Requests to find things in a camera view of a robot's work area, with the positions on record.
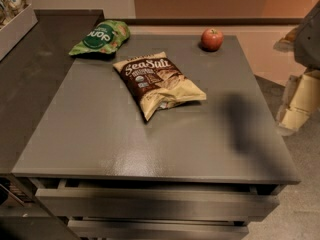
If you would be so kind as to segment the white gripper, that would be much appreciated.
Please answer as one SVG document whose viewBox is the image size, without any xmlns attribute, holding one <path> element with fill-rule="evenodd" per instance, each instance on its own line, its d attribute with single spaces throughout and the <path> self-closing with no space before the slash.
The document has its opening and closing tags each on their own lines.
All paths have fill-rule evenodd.
<svg viewBox="0 0 320 240">
<path fill-rule="evenodd" d="M 320 71 L 313 70 L 300 77 L 291 75 L 286 83 L 282 104 L 276 116 L 278 124 L 298 131 L 320 106 Z"/>
</svg>

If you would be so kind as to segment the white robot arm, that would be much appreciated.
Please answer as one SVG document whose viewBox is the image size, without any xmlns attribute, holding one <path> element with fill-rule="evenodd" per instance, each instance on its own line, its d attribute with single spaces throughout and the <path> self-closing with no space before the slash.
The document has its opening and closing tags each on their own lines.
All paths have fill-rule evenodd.
<svg viewBox="0 0 320 240">
<path fill-rule="evenodd" d="M 291 42 L 295 61 L 306 67 L 302 75 L 289 77 L 276 116 L 278 132 L 290 136 L 320 107 L 320 1 L 284 40 Z"/>
</svg>

